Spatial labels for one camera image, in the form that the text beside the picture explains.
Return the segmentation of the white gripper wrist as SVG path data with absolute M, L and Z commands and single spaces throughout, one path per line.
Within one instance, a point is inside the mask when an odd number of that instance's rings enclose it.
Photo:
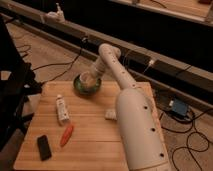
M 101 59 L 97 59 L 92 63 L 89 74 L 92 78 L 101 78 L 106 70 L 106 65 Z

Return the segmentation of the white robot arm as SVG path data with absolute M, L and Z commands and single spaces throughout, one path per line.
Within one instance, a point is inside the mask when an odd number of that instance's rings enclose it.
M 120 49 L 103 43 L 98 52 L 99 57 L 90 72 L 94 78 L 99 78 L 108 66 L 120 87 L 115 107 L 129 171 L 172 171 L 152 117 L 152 101 L 119 62 Z

